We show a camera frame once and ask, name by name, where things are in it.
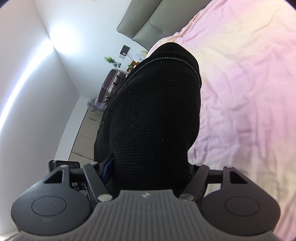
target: white cabinet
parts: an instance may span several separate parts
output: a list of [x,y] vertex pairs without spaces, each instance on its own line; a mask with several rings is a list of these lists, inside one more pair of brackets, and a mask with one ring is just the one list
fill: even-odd
[[96,140],[96,134],[99,129],[102,115],[103,114],[96,115],[90,111],[86,112],[74,142],[69,161],[76,160],[80,162],[81,167],[87,163],[93,162],[94,142]]

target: black knit fabric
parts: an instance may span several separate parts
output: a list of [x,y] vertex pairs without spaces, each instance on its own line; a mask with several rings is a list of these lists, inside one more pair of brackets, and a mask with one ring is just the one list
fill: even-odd
[[187,151],[199,131],[201,79],[195,58],[167,43],[141,62],[105,110],[94,145],[94,161],[114,154],[107,187],[173,189],[189,181]]

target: white wall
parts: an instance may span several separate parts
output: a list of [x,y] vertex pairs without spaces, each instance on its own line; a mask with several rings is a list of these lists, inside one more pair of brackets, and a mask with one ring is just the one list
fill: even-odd
[[15,231],[15,232],[11,232],[9,234],[3,234],[3,235],[0,235],[0,241],[4,241],[6,240],[7,238],[9,238],[10,236],[14,235],[14,234],[17,234],[18,232]]
[[131,0],[35,0],[42,21],[81,96],[98,96],[111,56],[127,70],[129,57],[118,58],[123,45],[133,57],[143,47],[116,31]]
[[[10,0],[0,9],[0,113],[48,40],[34,0]],[[10,206],[48,173],[79,93],[55,50],[34,63],[0,133],[0,235],[14,231]]]
[[87,111],[88,98],[80,96],[70,116],[57,149],[55,160],[67,161],[75,142],[80,125]]

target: white stitching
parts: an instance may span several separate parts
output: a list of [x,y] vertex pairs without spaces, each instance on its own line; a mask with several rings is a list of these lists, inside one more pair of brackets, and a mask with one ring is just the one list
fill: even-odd
[[119,93],[119,92],[121,91],[121,89],[122,89],[122,88],[128,83],[128,81],[130,81],[130,80],[134,77],[134,75],[135,75],[139,70],[141,70],[143,67],[145,67],[145,66],[148,65],[149,63],[154,62],[154,61],[159,60],[159,59],[176,59],[176,60],[182,61],[182,62],[186,63],[187,65],[189,65],[189,66],[193,69],[193,71],[196,73],[197,78],[198,78],[198,81],[199,81],[199,82],[198,82],[198,85],[199,85],[199,87],[201,88],[201,86],[200,86],[200,83],[201,83],[200,76],[198,75],[198,73],[195,71],[195,69],[194,69],[189,63],[187,63],[186,61],[184,61],[184,60],[182,60],[182,59],[179,59],[179,58],[162,57],[162,58],[156,58],[156,59],[153,59],[153,60],[149,61],[148,63],[144,64],[143,66],[141,66],[136,72],[133,73],[132,76],[130,76],[130,77],[126,80],[126,82],[124,83],[124,85],[118,90],[117,93]]

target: desk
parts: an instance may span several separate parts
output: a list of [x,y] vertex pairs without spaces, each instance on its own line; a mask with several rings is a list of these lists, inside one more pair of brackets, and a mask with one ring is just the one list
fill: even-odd
[[[135,66],[135,65],[138,65],[139,64],[139,62],[135,62],[134,60],[131,62],[131,66]],[[128,69],[126,70],[127,72],[130,72],[131,71],[131,68],[130,67],[128,67]]]

